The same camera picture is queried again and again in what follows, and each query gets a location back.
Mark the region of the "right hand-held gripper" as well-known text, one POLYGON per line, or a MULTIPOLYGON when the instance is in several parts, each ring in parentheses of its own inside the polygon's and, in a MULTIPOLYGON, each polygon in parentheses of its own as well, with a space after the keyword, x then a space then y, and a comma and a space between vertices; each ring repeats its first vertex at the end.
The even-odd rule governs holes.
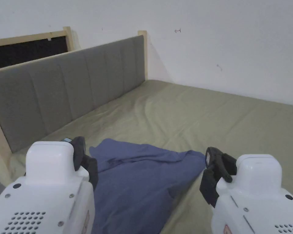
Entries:
POLYGON ((272 155, 235 159, 208 147, 205 164, 200 192, 212 209, 213 234, 293 234, 293 195, 281 187, 272 155))

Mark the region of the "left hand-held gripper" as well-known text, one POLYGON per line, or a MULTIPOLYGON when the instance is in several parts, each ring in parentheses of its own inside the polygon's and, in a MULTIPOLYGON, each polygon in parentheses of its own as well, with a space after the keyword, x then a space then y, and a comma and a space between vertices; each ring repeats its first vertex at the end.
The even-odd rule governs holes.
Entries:
POLYGON ((98 179, 83 136, 35 142, 26 174, 0 194, 0 234, 90 234, 98 179))

